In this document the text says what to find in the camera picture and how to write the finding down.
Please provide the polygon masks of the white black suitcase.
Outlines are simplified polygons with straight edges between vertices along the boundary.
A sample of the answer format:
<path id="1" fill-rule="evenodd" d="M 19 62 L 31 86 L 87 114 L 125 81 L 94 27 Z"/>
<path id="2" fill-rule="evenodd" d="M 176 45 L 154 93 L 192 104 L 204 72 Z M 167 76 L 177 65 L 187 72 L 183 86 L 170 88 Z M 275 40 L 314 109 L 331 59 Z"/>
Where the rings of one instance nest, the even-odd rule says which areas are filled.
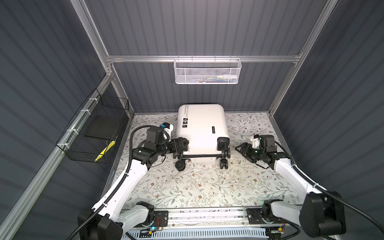
<path id="1" fill-rule="evenodd" d="M 230 137 L 225 111 L 219 104 L 187 104 L 179 107 L 176 137 L 188 140 L 182 153 L 174 154 L 175 167 L 184 171 L 187 160 L 202 163 L 219 161 L 220 169 L 228 169 L 231 158 Z"/>

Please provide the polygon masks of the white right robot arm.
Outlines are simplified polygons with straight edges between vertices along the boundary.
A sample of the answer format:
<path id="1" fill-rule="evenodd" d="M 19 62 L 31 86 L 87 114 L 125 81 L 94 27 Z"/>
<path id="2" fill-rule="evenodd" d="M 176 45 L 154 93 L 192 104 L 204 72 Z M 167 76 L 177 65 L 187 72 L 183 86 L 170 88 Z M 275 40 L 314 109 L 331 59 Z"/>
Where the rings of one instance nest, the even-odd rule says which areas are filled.
<path id="1" fill-rule="evenodd" d="M 363 216 L 381 232 L 384 227 L 370 215 L 345 202 L 337 192 L 330 192 L 313 181 L 308 175 L 291 163 L 286 151 L 276 152 L 276 148 L 243 143 L 236 151 L 251 163 L 263 161 L 283 176 L 296 190 L 304 202 L 301 205 L 288 204 L 282 200 L 266 200 L 258 216 L 267 224 L 281 220 L 304 231 L 311 238 L 322 237 L 332 240 L 336 235 L 347 231 L 345 210 L 347 207 Z"/>

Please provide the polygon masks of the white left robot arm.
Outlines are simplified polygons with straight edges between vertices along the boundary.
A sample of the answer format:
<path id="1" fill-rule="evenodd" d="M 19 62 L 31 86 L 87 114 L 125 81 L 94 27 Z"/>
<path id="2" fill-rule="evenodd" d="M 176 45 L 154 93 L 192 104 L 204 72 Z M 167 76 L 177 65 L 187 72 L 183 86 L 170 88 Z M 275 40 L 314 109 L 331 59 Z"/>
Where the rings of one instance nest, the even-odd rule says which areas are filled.
<path id="1" fill-rule="evenodd" d="M 187 151 L 186 138 L 171 138 L 173 125 L 163 123 L 159 127 L 145 125 L 147 137 L 137 148 L 133 147 L 134 135 L 130 136 L 129 161 L 124 172 L 90 210 L 83 210 L 78 216 L 78 227 L 68 236 L 76 235 L 81 240 L 120 240 L 126 232 L 139 224 L 149 225 L 154 219 L 154 206 L 139 202 L 131 210 L 121 210 L 139 180 L 157 161 L 159 156 L 182 154 Z"/>

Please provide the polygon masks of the yellow black striped tape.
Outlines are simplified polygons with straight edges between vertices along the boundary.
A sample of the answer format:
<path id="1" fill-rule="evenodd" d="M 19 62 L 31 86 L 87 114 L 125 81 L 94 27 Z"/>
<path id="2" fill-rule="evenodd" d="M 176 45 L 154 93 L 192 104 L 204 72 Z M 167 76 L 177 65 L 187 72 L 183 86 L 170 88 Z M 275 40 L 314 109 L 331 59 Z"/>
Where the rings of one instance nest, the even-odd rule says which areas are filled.
<path id="1" fill-rule="evenodd" d="M 116 141 L 111 141 L 95 158 L 94 162 L 97 162 L 99 159 L 101 159 L 114 145 Z"/>

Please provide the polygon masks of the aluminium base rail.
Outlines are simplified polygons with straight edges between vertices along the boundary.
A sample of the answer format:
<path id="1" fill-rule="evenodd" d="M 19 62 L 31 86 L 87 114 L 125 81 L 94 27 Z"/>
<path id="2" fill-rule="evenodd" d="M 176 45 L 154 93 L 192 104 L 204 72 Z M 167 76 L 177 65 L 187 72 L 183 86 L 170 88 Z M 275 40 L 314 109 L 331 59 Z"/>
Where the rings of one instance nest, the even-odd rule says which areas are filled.
<path id="1" fill-rule="evenodd" d="M 218 228 L 249 226 L 247 209 L 261 210 L 262 207 L 170 208 L 166 211 L 169 228 Z"/>

